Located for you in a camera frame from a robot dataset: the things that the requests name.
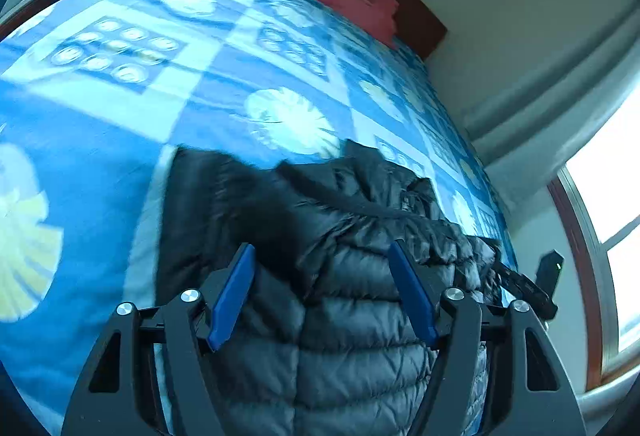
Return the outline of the blue patterned bed sheet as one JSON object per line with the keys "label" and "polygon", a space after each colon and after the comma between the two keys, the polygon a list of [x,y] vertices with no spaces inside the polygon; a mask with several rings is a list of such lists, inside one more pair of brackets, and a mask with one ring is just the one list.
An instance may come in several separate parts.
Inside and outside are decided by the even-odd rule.
{"label": "blue patterned bed sheet", "polygon": [[176,148],[260,167],[346,140],[430,178],[467,234],[508,240],[490,183],[403,40],[318,0],[61,0],[1,44],[1,364],[58,434],[114,307],[155,298]]}

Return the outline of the dark wooden headboard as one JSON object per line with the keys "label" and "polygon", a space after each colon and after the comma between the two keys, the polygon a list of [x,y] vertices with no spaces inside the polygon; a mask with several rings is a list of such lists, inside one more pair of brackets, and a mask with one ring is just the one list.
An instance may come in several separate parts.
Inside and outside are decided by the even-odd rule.
{"label": "dark wooden headboard", "polygon": [[446,26],[422,0],[397,0],[396,35],[420,58],[428,58],[447,34]]}

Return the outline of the right window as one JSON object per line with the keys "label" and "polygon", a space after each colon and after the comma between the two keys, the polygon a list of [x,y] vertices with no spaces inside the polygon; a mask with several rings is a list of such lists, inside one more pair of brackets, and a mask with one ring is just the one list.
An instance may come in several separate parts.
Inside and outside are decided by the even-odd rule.
{"label": "right window", "polygon": [[548,185],[567,236],[587,330],[586,389],[639,364],[639,89]]}

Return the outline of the black quilted puffer jacket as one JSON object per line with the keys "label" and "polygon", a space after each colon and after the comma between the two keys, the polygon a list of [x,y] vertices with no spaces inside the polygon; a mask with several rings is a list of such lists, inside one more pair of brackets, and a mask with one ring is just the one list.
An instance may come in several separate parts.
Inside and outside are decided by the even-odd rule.
{"label": "black quilted puffer jacket", "polygon": [[446,219],[432,183],[348,142],[271,170],[181,148],[167,178],[158,304],[195,289],[244,243],[258,268],[230,340],[204,361],[235,435],[403,435],[436,352],[402,310],[387,251],[403,240],[448,286],[500,302],[495,242]]}

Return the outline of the grey curtain right of bed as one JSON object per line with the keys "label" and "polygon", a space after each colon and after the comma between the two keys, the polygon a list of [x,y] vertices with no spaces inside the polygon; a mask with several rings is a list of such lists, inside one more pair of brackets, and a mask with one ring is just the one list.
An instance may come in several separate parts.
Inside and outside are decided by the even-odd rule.
{"label": "grey curtain right of bed", "polygon": [[639,84],[635,0],[583,42],[472,109],[464,128],[502,205],[550,182]]}

